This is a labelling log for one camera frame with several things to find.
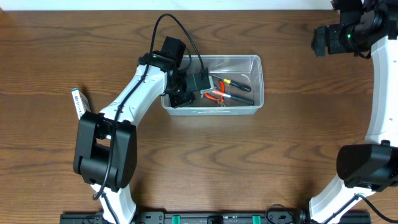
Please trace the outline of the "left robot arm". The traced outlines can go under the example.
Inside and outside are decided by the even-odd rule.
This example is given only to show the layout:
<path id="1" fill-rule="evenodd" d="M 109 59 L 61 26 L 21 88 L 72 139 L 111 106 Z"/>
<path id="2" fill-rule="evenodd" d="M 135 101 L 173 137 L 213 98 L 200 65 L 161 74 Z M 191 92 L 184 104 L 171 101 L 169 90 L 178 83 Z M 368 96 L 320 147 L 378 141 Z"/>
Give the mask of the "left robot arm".
<path id="1" fill-rule="evenodd" d="M 134 223 L 129 183 L 137 164 L 137 126 L 153 101 L 167 95 L 172 108 L 184 107 L 196 92 L 211 88 L 208 69 L 189 75 L 181 68 L 185 51 L 181 40 L 166 37 L 160 50 L 139 58 L 133 79 L 111 104 L 79 120 L 73 170 L 95 190 L 103 223 Z"/>

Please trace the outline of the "small black orange hammer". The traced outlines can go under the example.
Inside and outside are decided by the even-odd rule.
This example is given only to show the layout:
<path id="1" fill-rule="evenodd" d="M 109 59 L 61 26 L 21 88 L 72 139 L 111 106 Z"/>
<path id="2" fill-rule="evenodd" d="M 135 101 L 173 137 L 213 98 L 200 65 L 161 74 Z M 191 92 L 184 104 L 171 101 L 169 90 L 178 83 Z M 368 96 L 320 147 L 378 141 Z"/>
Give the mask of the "small black orange hammer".
<path id="1" fill-rule="evenodd" d="M 244 103 L 244 104 L 247 104 L 247 105 L 250 105 L 250 106 L 254 105 L 254 102 L 252 100 L 241 98 L 241 97 L 234 96 L 234 95 L 229 95 L 227 93 L 224 93 L 224 98 L 229 98 L 231 100 L 238 101 L 240 103 Z"/>

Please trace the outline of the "slim black yellow screwdriver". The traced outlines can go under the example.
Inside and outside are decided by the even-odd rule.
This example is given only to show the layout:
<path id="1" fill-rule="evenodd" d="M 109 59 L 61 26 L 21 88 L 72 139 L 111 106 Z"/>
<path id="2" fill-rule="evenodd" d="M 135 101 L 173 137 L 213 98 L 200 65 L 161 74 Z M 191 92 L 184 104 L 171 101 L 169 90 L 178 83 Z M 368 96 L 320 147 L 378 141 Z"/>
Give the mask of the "slim black yellow screwdriver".
<path id="1" fill-rule="evenodd" d="M 242 91 L 251 92 L 251 90 L 252 90 L 252 88 L 250 86 L 245 85 L 245 84 L 240 83 L 240 82 L 237 82 L 235 80 L 230 80 L 230 79 L 227 79 L 227 78 L 219 77 L 217 75 L 213 75 L 213 77 L 216 77 L 216 78 L 220 79 L 221 81 L 223 81 L 223 82 L 225 82 L 225 83 L 227 83 L 227 84 L 229 84 L 229 85 L 231 85 L 233 87 L 236 87 L 236 88 L 238 88 L 238 89 L 240 89 Z"/>

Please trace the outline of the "red handled pliers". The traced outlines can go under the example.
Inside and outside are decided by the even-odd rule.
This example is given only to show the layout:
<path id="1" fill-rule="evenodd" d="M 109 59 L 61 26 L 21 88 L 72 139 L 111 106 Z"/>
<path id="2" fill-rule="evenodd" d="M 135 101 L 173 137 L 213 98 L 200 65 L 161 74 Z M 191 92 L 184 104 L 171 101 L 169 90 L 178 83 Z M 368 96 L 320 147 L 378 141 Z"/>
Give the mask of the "red handled pliers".
<path id="1" fill-rule="evenodd" d="M 207 98 L 207 99 L 209 99 L 211 101 L 214 101 L 215 103 L 217 103 L 221 107 L 225 107 L 225 103 L 224 103 L 225 102 L 225 99 L 224 99 L 225 84 L 224 84 L 223 80 L 219 80 L 218 83 L 220 84 L 220 87 L 213 91 L 213 93 L 216 96 L 213 96 L 213 95 L 211 95 L 209 93 L 205 93 L 203 95 L 203 97 Z"/>

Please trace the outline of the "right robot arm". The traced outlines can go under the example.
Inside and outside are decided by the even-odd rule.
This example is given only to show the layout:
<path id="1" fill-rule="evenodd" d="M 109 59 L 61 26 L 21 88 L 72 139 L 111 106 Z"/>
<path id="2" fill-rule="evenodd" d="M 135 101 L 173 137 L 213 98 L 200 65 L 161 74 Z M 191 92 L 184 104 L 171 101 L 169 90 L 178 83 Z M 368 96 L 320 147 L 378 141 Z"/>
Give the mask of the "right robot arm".
<path id="1" fill-rule="evenodd" d="M 354 212 L 366 203 L 388 223 L 369 197 L 397 187 L 397 1 L 332 1 L 337 24 L 314 30 L 312 50 L 326 54 L 353 54 L 370 59 L 373 96 L 368 129 L 361 144 L 344 145 L 336 159 L 336 175 L 297 216 L 299 223 L 370 223 L 368 213 Z"/>

